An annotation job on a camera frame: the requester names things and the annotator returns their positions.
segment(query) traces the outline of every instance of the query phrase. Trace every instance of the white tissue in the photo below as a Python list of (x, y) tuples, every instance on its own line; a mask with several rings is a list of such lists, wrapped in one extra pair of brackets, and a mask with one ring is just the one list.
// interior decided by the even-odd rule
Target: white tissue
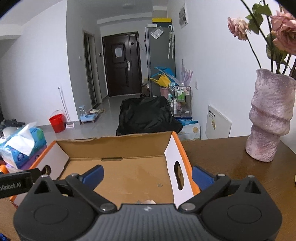
[(7, 141), (5, 146), (11, 146), (19, 152), (29, 156), (35, 145), (33, 136), (30, 133), (30, 128), (34, 127), (36, 124), (37, 122), (27, 124), (14, 137)]

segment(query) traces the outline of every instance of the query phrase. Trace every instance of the dark brown front door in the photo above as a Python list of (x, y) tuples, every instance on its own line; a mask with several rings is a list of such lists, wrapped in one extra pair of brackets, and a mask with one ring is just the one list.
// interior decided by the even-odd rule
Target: dark brown front door
[(103, 37), (109, 96), (141, 93), (138, 33)]

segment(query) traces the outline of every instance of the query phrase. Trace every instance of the white card on floor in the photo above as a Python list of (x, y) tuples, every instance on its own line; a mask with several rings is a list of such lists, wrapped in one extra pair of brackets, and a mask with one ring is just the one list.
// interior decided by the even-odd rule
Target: white card on floor
[(115, 56), (118, 57), (122, 57), (122, 48), (116, 48), (115, 49)]

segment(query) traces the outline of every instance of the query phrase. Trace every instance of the bucket handle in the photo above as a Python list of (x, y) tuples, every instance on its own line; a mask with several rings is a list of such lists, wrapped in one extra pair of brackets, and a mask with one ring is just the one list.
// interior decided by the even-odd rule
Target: bucket handle
[(53, 116), (54, 116), (53, 114), (54, 114), (55, 112), (57, 112), (57, 111), (61, 111), (61, 112), (63, 112), (63, 110), (55, 110), (55, 111), (50, 115), (50, 118), (53, 117)]

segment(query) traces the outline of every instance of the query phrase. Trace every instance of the metal rolling cart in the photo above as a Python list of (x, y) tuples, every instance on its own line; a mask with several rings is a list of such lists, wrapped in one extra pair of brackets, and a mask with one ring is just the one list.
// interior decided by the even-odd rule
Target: metal rolling cart
[(190, 86), (172, 86), (169, 89), (168, 101), (173, 117), (191, 117), (192, 89)]

